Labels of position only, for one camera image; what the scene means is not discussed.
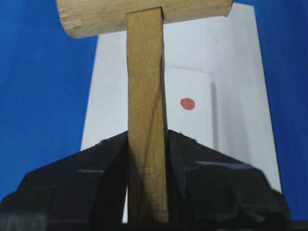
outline white card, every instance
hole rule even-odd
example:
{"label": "white card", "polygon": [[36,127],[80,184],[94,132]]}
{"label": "white card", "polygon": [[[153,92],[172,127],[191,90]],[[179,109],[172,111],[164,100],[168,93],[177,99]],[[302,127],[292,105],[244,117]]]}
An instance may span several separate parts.
{"label": "white card", "polygon": [[211,78],[206,73],[166,68],[168,129],[213,148]]}

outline blue fabric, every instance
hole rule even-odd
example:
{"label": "blue fabric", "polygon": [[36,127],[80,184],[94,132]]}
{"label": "blue fabric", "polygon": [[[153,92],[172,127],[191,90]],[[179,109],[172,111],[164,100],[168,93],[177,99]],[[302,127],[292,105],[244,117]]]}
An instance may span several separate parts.
{"label": "blue fabric", "polygon": [[308,220],[308,1],[254,5],[282,190],[293,220]]}
{"label": "blue fabric", "polygon": [[70,38],[54,0],[1,0],[0,28],[1,200],[79,151],[97,38]]}

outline wooden handle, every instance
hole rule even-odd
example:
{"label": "wooden handle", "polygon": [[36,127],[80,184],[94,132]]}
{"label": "wooden handle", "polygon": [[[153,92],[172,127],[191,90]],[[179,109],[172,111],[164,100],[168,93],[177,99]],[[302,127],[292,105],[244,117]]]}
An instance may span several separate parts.
{"label": "wooden handle", "polygon": [[126,30],[126,14],[155,7],[164,23],[227,16],[233,0],[56,0],[67,33],[75,38]]}
{"label": "wooden handle", "polygon": [[161,8],[127,15],[128,221],[168,222]]}

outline wood grain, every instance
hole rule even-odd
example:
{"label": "wood grain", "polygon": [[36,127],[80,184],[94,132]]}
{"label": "wood grain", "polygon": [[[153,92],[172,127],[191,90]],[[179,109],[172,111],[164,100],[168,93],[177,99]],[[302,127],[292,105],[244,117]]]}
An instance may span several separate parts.
{"label": "wood grain", "polygon": [[56,0],[67,33],[75,38],[126,30],[126,14],[161,7],[164,23],[227,16],[233,0]]}
{"label": "wood grain", "polygon": [[168,222],[161,8],[127,15],[128,221]]}

